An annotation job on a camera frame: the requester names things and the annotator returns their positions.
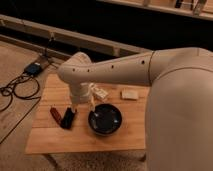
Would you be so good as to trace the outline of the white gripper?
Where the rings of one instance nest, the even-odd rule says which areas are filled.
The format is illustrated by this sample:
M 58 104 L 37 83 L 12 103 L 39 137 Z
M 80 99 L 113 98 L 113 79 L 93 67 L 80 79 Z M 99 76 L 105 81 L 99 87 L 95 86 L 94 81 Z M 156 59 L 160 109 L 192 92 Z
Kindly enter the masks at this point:
M 94 99 L 91 99 L 91 90 L 89 83 L 73 84 L 69 86 L 70 99 L 73 104 L 70 105 L 71 112 L 77 113 L 77 104 L 87 103 L 89 104 L 89 110 L 95 111 Z

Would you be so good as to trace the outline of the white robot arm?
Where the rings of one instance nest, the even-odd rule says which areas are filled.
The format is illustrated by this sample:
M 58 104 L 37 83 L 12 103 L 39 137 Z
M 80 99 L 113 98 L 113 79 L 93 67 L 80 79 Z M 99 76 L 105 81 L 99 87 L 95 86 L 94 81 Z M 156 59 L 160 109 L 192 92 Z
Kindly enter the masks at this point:
M 58 69 L 71 101 L 90 99 L 91 83 L 148 86 L 147 171 L 213 171 L 213 52 L 188 47 L 93 63 L 77 52 Z

